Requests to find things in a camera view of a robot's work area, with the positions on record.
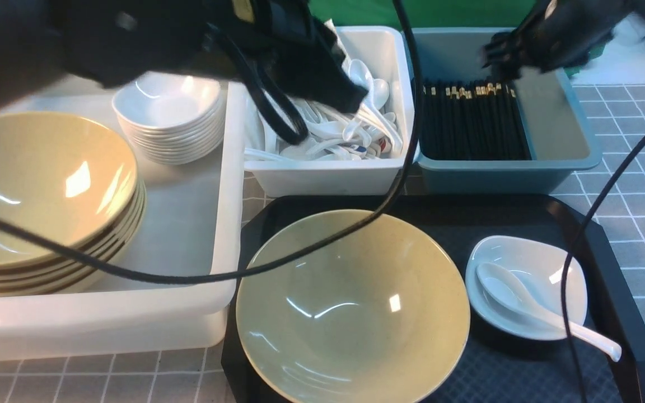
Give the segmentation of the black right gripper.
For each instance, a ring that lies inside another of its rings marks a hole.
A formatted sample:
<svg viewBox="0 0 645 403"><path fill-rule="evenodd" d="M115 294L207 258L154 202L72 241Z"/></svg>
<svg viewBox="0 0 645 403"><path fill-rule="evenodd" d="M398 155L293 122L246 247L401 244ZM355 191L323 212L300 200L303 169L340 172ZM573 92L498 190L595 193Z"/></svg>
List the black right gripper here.
<svg viewBox="0 0 645 403"><path fill-rule="evenodd" d="M520 79L525 67L540 73L582 67L632 10L630 1L537 1L514 30L483 46L482 67L502 82Z"/></svg>

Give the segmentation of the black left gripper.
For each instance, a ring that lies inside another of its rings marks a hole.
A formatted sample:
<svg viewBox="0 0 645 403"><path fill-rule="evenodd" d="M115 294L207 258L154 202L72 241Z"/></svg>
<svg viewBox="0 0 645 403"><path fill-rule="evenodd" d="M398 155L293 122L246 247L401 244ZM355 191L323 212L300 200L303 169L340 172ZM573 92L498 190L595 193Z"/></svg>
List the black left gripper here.
<svg viewBox="0 0 645 403"><path fill-rule="evenodd" d="M345 73L337 35L307 1L207 1L205 17L285 95L354 113L368 94Z"/></svg>

